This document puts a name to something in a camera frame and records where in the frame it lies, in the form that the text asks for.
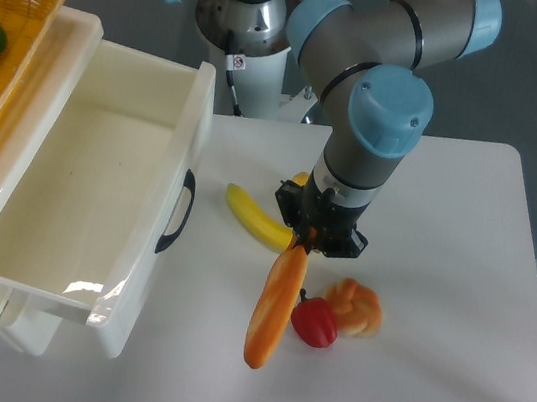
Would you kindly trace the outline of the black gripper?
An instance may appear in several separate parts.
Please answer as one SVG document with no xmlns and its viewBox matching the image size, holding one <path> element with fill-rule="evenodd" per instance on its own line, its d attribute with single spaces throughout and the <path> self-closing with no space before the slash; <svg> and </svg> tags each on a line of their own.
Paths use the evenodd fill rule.
<svg viewBox="0 0 537 402">
<path fill-rule="evenodd" d="M 367 207 L 335 203 L 334 188 L 321 191 L 313 173 L 303 187 L 286 179 L 274 196 L 284 225 L 292 230 L 289 249 L 302 245 L 308 254 L 315 251 L 328 258 L 357 259 L 367 247 L 368 239 L 357 229 Z"/>
</svg>

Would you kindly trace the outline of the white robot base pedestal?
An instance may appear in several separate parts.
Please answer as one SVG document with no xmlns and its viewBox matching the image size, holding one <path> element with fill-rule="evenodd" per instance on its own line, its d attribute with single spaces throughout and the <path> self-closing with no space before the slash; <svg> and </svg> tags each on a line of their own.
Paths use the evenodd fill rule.
<svg viewBox="0 0 537 402">
<path fill-rule="evenodd" d="M 285 26 L 299 0 L 198 0 L 198 31 L 216 69 L 214 112 L 275 120 L 289 43 Z"/>
</svg>

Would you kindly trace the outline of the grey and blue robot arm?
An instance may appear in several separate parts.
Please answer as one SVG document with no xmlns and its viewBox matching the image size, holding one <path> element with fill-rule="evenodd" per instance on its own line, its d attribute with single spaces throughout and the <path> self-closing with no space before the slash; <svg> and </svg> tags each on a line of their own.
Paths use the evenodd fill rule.
<svg viewBox="0 0 537 402">
<path fill-rule="evenodd" d="M 357 221 L 429 124 L 422 67 L 489 47 L 500 0 L 387 0 L 366 13 L 348 0 L 165 0 L 194 4 L 215 67 L 218 114 L 279 118 L 286 61 L 294 58 L 332 126 L 304 186 L 276 199 L 296 245 L 358 257 Z"/>
</svg>

